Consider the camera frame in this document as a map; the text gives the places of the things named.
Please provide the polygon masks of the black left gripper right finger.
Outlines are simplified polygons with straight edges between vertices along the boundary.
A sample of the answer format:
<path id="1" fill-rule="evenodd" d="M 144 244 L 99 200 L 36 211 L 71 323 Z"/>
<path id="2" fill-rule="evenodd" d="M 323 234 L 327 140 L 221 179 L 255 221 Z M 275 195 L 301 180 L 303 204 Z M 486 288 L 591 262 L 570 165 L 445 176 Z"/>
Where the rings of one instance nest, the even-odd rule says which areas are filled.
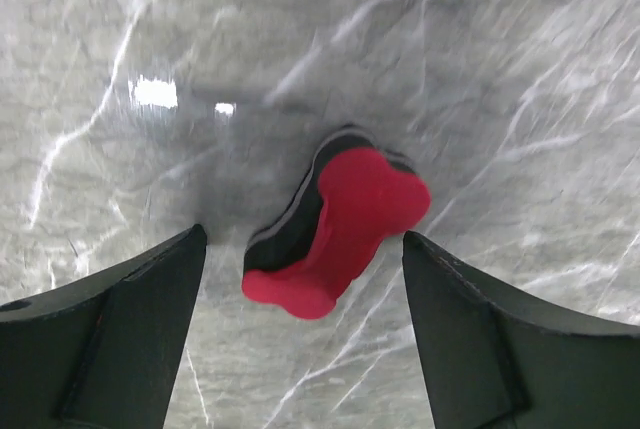
<path id="1" fill-rule="evenodd" d="M 639 330 L 533 296 L 416 232 L 403 273 L 438 428 L 635 428 Z"/>

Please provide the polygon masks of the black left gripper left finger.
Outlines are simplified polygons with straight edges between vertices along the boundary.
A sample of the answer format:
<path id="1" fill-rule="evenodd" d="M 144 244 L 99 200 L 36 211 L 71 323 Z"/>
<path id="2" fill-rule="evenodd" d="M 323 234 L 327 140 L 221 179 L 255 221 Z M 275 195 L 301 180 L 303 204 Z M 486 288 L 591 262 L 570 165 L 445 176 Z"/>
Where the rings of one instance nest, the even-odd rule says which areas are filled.
<path id="1" fill-rule="evenodd" d="M 204 270 L 194 225 L 1 307 L 4 428 L 161 428 Z"/>

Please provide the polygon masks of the red and black whiteboard eraser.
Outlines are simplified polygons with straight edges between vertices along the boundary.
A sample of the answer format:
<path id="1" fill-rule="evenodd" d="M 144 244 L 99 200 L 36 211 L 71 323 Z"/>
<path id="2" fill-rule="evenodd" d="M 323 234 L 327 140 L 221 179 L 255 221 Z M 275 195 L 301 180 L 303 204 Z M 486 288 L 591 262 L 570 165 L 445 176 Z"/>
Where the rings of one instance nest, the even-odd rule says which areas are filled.
<path id="1" fill-rule="evenodd" d="M 430 204 L 404 154 L 343 125 L 320 143 L 285 210 L 249 239 L 241 290 L 297 318 L 323 318 L 381 243 L 415 227 Z"/>

